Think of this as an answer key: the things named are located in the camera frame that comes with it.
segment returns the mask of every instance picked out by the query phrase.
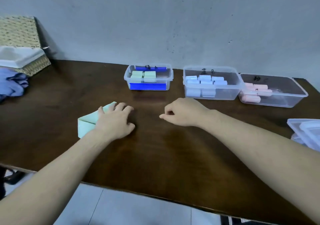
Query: tiled floor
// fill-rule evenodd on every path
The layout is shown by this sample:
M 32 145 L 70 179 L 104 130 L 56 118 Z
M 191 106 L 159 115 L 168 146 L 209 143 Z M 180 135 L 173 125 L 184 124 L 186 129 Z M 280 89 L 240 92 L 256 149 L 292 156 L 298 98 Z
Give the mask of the tiled floor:
M 15 186 L 6 185 L 7 194 Z M 80 184 L 54 225 L 220 225 L 220 216 L 142 195 Z

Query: stacked plastic lids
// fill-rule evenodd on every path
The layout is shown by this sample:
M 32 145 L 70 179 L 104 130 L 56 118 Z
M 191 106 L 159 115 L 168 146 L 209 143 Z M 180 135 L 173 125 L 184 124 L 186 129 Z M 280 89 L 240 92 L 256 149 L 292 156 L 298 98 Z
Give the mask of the stacked plastic lids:
M 287 123 L 295 132 L 291 140 L 320 152 L 320 120 L 288 119 Z

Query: hand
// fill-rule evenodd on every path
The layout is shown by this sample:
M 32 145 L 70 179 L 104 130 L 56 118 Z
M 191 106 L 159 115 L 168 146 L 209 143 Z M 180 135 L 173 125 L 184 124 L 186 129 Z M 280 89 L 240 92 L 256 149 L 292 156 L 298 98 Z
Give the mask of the hand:
M 102 107 L 98 109 L 99 119 L 94 131 L 99 133 L 103 140 L 111 142 L 127 136 L 134 130 L 135 125 L 127 123 L 133 107 L 125 106 L 126 104 L 121 102 L 117 106 L 116 103 L 110 105 L 107 112 L 104 112 Z
M 210 110 L 193 98 L 178 98 L 165 106 L 159 117 L 180 126 L 198 126 Z

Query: gray wall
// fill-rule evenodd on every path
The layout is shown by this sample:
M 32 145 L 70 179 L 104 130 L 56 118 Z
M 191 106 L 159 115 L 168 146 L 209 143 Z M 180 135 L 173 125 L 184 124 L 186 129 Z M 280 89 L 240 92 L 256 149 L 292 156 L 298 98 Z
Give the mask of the gray wall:
M 320 89 L 320 0 L 0 0 L 33 15 L 57 59 L 233 66 Z

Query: forearm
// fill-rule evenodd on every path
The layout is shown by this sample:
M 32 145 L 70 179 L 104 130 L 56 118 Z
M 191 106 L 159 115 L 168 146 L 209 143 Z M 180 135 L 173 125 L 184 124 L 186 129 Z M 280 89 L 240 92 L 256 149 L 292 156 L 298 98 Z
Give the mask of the forearm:
M 1 224 L 53 224 L 107 144 L 89 132 L 0 202 Z
M 320 223 L 320 153 L 216 110 L 200 128 L 224 143 L 261 180 Z

